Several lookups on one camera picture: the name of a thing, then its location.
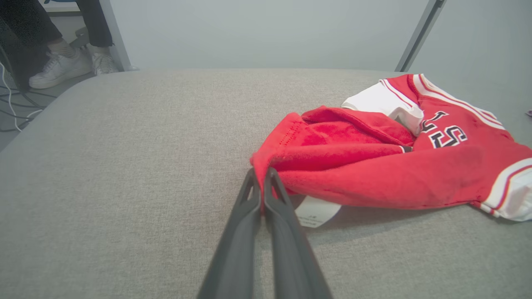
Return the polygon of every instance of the gray fabric surface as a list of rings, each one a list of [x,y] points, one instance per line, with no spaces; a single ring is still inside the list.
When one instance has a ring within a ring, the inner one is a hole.
[[[152,71],[74,86],[0,153],[0,297],[193,298],[274,126],[392,76]],[[525,298],[531,225],[469,206],[343,207],[308,238],[335,298]],[[255,298],[273,298],[264,225],[256,244]]]

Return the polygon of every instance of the cable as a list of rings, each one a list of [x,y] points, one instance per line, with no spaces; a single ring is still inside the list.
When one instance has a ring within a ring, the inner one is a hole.
[[[30,114],[28,114],[26,117],[27,117],[27,118],[30,118],[30,116],[32,116],[33,114],[35,114],[35,113],[37,113],[37,112],[42,112],[42,111],[43,111],[42,109],[41,109],[41,110],[37,110],[37,111],[33,111],[33,112],[31,112]]]
[[[32,119],[33,119],[33,118],[20,117],[20,116],[18,116],[18,115],[11,114],[11,113],[9,113],[9,112],[7,112],[7,111],[4,111],[4,110],[0,110],[0,112],[2,112],[2,113],[4,113],[4,114],[7,114],[7,115],[9,115],[9,116],[11,116],[11,117],[14,117],[14,118],[18,118],[18,119],[29,119],[29,120],[32,120]]]
[[[22,132],[22,129],[19,128],[19,126],[17,126],[16,124],[16,119],[18,118],[16,113],[15,113],[15,110],[13,109],[13,105],[11,105],[11,89],[9,88],[9,86],[7,85],[7,83],[5,82],[5,66],[2,64],[2,62],[0,62],[0,65],[2,66],[2,82],[4,83],[5,87],[7,87],[7,90],[9,90],[9,97],[7,98],[7,102],[9,103],[9,108],[11,108],[11,112],[13,112],[13,117],[15,117],[15,128],[18,130],[18,131],[21,131]]]
[[[44,108],[46,108],[46,106],[43,107],[43,106],[41,106],[41,105],[35,103],[35,102],[34,102],[32,99],[30,99],[25,93],[20,93],[20,94],[26,99],[26,101],[28,101],[28,102],[30,102],[31,104],[37,106],[38,108],[40,108],[40,109],[44,109]]]
[[[31,120],[27,120],[27,121],[21,123],[21,124],[20,124],[20,127],[24,126],[24,127],[23,127],[23,129],[24,129],[24,128],[26,127],[26,125],[30,123],[30,121],[31,121]],[[2,130],[2,129],[0,128],[0,133],[15,132],[15,131],[18,131],[18,130],[17,130],[17,129]]]
[[[9,59],[7,58],[7,53],[5,52],[4,48],[0,46],[0,52],[1,54],[6,58],[6,62],[7,62],[7,66],[9,67],[9,70],[10,71],[13,71],[13,66],[11,65],[11,62],[9,61]],[[5,76],[5,66],[2,64],[2,80],[4,81],[4,85],[5,85],[5,89],[9,90],[9,93],[11,94],[11,89],[9,88],[9,86],[7,86],[7,84],[5,83],[5,79],[4,79],[4,76]],[[30,102],[31,104],[37,106],[38,108],[40,109],[44,109],[45,106],[41,106],[37,103],[35,103],[32,99],[30,99],[23,91],[20,90],[20,86],[18,85],[18,82],[15,80],[15,85],[18,87],[18,90],[22,96],[26,99],[26,101]]]
[[[13,94],[13,95],[17,95],[17,94],[20,93],[20,92],[18,92],[16,89],[11,89],[11,91],[16,91],[16,93],[11,93],[11,94]]]
[[[3,98],[0,98],[0,101],[2,101],[4,103],[9,103],[9,101],[4,100]],[[11,105],[18,106],[18,107],[24,107],[24,108],[38,108],[37,106],[33,106],[33,105],[32,106],[22,105],[22,104],[17,104],[17,103],[13,103],[13,102],[11,102]]]
[[[18,92],[19,90],[16,89],[16,88],[12,88],[11,90],[15,91],[15,92]],[[52,98],[57,98],[56,96],[53,96],[53,95],[47,95],[47,94],[43,94],[43,93],[38,93],[38,92],[32,92],[32,91],[28,91],[26,92],[27,94],[36,94],[36,95],[41,95],[41,96],[49,96],[49,97],[52,97]]]

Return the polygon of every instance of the white cable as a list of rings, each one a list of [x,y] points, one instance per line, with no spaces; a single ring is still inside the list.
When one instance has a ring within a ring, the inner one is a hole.
[[[7,88],[7,90],[9,90],[9,98],[7,99],[7,102],[9,103],[9,108],[11,108],[11,112],[13,112],[13,115],[16,116],[15,114],[15,110],[13,109],[13,105],[11,105],[11,88],[9,87],[9,85],[7,85],[7,83],[5,82],[5,66],[0,62],[0,65],[2,66],[2,82],[4,83],[5,87]],[[15,119],[15,128],[19,131],[19,132],[22,132],[22,130],[19,128],[19,126],[16,124],[16,118]]]
[[[42,109],[39,109],[39,110],[37,110],[37,111],[33,111],[33,112],[31,112],[30,114],[28,114],[28,116],[26,116],[26,117],[27,117],[27,118],[28,118],[28,117],[31,117],[31,116],[34,115],[35,113],[37,113],[37,112],[41,112],[41,111],[42,111]]]

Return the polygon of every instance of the red sweatshirt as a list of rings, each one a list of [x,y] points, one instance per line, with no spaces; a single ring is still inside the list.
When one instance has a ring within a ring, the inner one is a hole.
[[[342,205],[471,203],[532,219],[532,150],[493,114],[422,74],[381,80],[342,107],[287,115],[251,158],[259,182],[274,167],[290,192]]]

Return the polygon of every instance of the black number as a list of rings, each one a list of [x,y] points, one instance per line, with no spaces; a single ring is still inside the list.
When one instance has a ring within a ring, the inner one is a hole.
[[[431,130],[434,130],[437,128],[437,126],[433,123],[430,123],[430,124],[427,124],[428,121],[435,121],[435,120],[438,120],[440,118],[442,118],[443,116],[445,115],[449,115],[448,113],[445,113],[443,111],[438,111],[436,112],[436,114],[434,114],[434,117],[431,118],[431,119],[428,119],[428,120],[424,120],[422,123],[421,123],[421,131],[422,132],[428,132],[428,131],[431,131]]]
[[[454,146],[460,144],[462,141],[467,140],[467,136],[464,131],[458,126],[450,126],[445,128],[445,135],[449,137],[449,140],[442,143],[444,134],[442,131],[435,132],[429,135],[430,141],[432,142],[434,148],[444,147],[444,146]]]

